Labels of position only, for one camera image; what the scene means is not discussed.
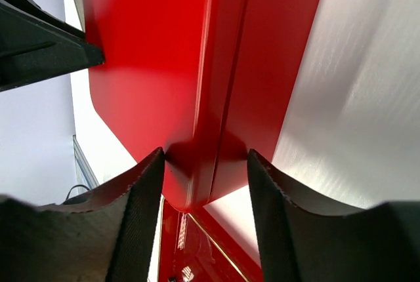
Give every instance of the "silver metal panel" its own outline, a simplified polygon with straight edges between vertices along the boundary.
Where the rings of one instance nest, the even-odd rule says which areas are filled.
[[[85,154],[80,148],[76,135],[73,136],[73,144],[74,144],[74,159],[75,159],[75,164],[76,164],[77,183],[88,186],[90,189],[98,187],[99,182],[96,179],[95,174],[92,171],[92,168],[85,157]]]
[[[420,199],[420,0],[320,1],[273,163],[360,207]]]

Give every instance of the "black plastic part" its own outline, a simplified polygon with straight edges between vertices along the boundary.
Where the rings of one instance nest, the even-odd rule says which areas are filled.
[[[247,165],[266,282],[420,281],[420,203],[361,210],[306,187],[254,150]]]
[[[85,34],[32,0],[0,0],[0,91],[104,63]]]
[[[0,200],[0,281],[147,281],[165,167],[161,148],[66,201]]]

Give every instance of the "red machine housing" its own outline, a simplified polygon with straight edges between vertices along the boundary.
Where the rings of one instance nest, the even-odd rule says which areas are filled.
[[[94,107],[140,161],[167,154],[163,194],[190,212],[271,158],[319,0],[84,0]]]

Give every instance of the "red panel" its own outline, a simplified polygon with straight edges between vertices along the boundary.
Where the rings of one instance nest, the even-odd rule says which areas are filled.
[[[94,107],[140,161],[164,146],[163,192],[179,210],[211,193],[244,0],[84,0]]]
[[[191,216],[165,202],[161,250],[159,282],[263,281],[261,268],[205,209]]]
[[[211,200],[247,183],[249,148],[272,158],[318,1],[248,0]]]

